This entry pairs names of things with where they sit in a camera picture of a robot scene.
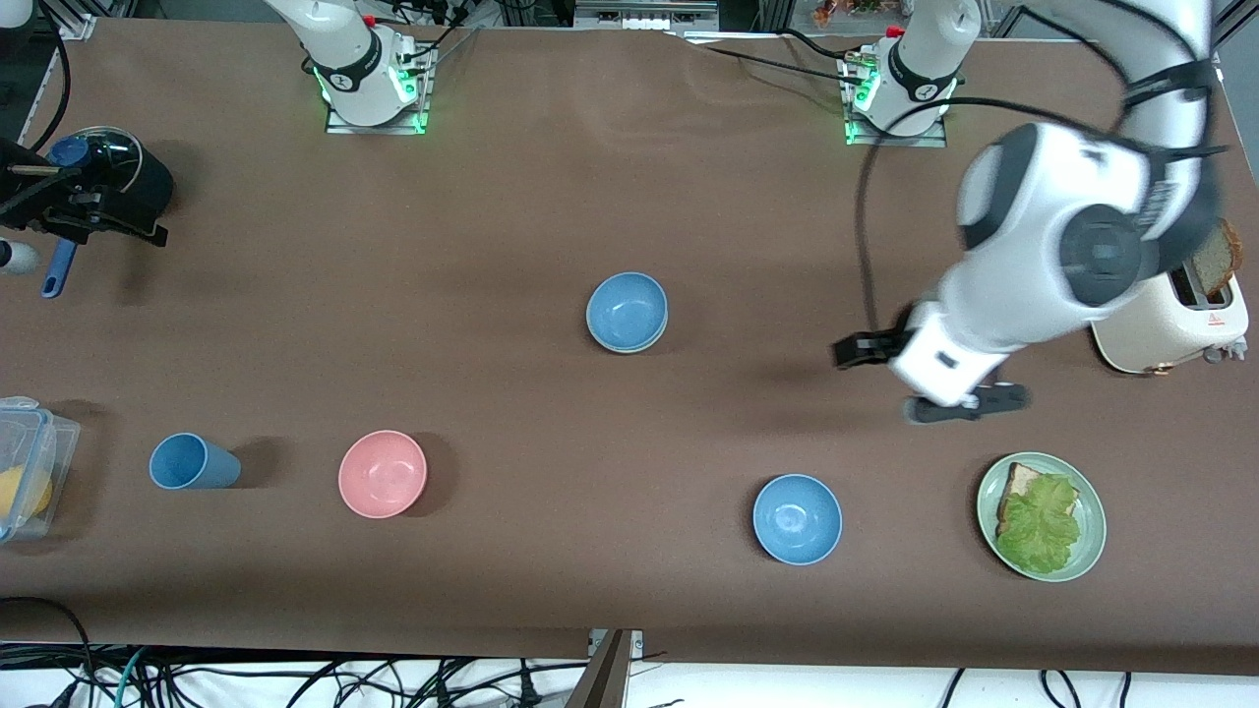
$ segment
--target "yellow fruit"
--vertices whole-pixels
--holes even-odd
[[[14,466],[0,472],[0,517],[8,517],[9,511],[13,509],[13,500],[18,496],[18,485],[21,484],[21,467]],[[31,517],[38,517],[44,509],[48,509],[48,503],[53,500],[53,485],[44,485],[44,494],[39,496],[39,503],[35,504],[35,510],[31,511]]]

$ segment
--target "toast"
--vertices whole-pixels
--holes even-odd
[[[1006,500],[1010,499],[1011,494],[1027,494],[1027,488],[1040,476],[1041,472],[1021,462],[1010,464],[1010,479],[1006,481],[1006,490],[1001,494],[1001,506],[997,508],[997,535],[1006,533],[1006,529],[1010,527],[1006,520]],[[1068,514],[1075,511],[1075,504],[1079,499],[1080,493],[1075,490],[1075,501],[1071,501],[1071,505],[1066,508]]]

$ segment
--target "plate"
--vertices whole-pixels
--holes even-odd
[[[1066,562],[1065,567],[1053,573],[1025,571],[1011,563],[997,549],[997,509],[1001,506],[1001,495],[1006,490],[1006,482],[1010,480],[1010,465],[1013,462],[1021,462],[1046,475],[1066,475],[1071,486],[1080,493],[1080,499],[1071,513],[1080,525],[1080,538],[1071,544],[1071,559]],[[980,481],[980,494],[974,503],[974,510],[980,517],[980,532],[988,542],[988,548],[992,548],[992,552],[1005,564],[1032,580],[1044,582],[1073,581],[1089,572],[1102,557],[1102,549],[1105,548],[1105,511],[1102,509],[1102,500],[1098,498],[1097,490],[1079,470],[1045,452],[1015,452],[997,460]]]

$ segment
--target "blue handle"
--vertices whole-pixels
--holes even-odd
[[[48,275],[44,276],[44,288],[39,291],[39,295],[52,300],[62,294],[65,278],[71,275],[71,263],[74,262],[76,251],[78,251],[78,243],[64,238],[58,239],[57,251],[53,253],[52,262],[48,263]]]

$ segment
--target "bowl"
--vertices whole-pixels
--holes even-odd
[[[383,430],[359,438],[341,459],[337,486],[355,514],[388,519],[419,499],[428,481],[424,451],[410,436]]]
[[[840,543],[844,515],[825,484],[808,475],[783,475],[757,495],[752,528],[776,559],[811,566],[830,556]]]
[[[1021,462],[1041,474],[1066,475],[1071,486],[1080,493],[1075,509],[1071,511],[1075,522],[1080,525],[1080,538],[1071,544],[1071,557],[1066,566],[1053,573],[1025,571],[1011,563],[997,548],[997,509],[1001,506],[1001,496],[1005,494],[1006,481],[1010,479],[1010,465],[1013,462]],[[974,511],[980,517],[980,533],[983,535],[983,540],[988,542],[988,548],[997,554],[997,558],[1001,558],[1002,563],[1032,580],[1042,582],[1073,581],[1089,572],[1102,557],[1102,549],[1105,548],[1105,511],[1102,509],[1102,499],[1098,498],[1097,490],[1079,470],[1066,461],[1044,452],[1015,452],[997,460],[980,481]]]
[[[585,326],[608,351],[637,354],[665,334],[669,301],[648,275],[617,273],[599,283],[585,305]]]

